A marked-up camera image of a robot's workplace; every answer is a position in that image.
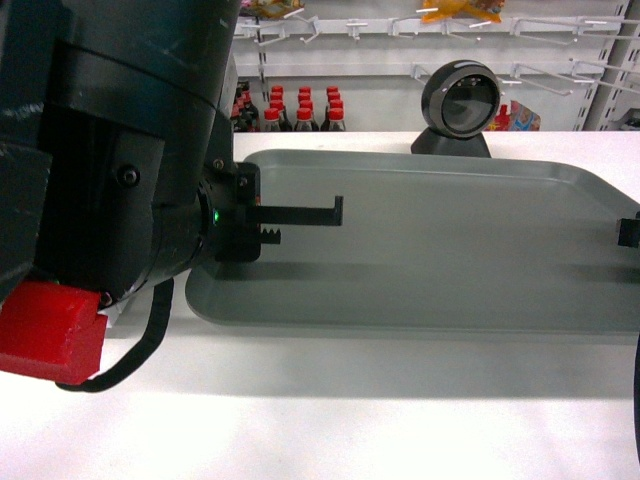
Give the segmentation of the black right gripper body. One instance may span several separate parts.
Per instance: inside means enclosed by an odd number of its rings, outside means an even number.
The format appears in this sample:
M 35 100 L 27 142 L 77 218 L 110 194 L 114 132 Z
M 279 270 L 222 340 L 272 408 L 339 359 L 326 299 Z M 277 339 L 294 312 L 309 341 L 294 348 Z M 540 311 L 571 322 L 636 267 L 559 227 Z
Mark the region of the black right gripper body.
M 617 245 L 638 248 L 640 242 L 640 212 L 634 218 L 621 218 L 617 221 Z

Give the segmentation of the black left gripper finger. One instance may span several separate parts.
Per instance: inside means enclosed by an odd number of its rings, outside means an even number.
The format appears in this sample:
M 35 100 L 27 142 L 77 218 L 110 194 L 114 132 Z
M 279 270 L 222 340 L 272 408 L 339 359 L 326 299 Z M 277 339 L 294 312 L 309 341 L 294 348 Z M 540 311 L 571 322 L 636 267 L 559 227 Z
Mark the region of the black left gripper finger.
M 279 245 L 281 243 L 281 230 L 259 228 L 258 241 L 261 245 Z
M 331 208 L 249 206 L 245 209 L 248 224 L 341 226 L 344 197 L 336 196 Z

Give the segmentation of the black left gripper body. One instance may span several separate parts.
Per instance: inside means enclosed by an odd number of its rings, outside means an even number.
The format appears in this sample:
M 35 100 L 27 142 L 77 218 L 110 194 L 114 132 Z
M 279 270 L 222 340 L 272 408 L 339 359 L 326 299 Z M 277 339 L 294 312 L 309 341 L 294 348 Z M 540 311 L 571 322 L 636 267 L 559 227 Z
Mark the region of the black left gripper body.
M 196 263 L 241 263 L 259 258 L 260 226 L 246 221 L 246 209 L 260 204 L 260 194 L 257 165 L 223 160 L 204 164 L 198 186 L 201 229 Z

